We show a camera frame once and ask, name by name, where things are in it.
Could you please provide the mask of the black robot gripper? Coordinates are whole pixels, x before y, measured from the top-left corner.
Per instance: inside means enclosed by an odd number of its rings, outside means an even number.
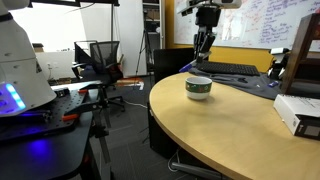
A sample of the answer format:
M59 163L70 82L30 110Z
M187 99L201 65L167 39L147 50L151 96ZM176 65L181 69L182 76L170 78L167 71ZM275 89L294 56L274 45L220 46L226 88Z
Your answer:
M194 39L194 50L197 55L207 53L214 40L213 28L218 25L221 10L210 7L200 7L196 13L195 24L198 26L198 33Z

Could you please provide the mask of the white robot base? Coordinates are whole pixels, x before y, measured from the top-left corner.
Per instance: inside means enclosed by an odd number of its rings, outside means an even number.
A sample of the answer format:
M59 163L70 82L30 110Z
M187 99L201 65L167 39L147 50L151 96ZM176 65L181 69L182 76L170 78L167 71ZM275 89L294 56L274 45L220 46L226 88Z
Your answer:
M26 31L10 10L29 0L0 0L0 117L10 117L56 98L37 61Z

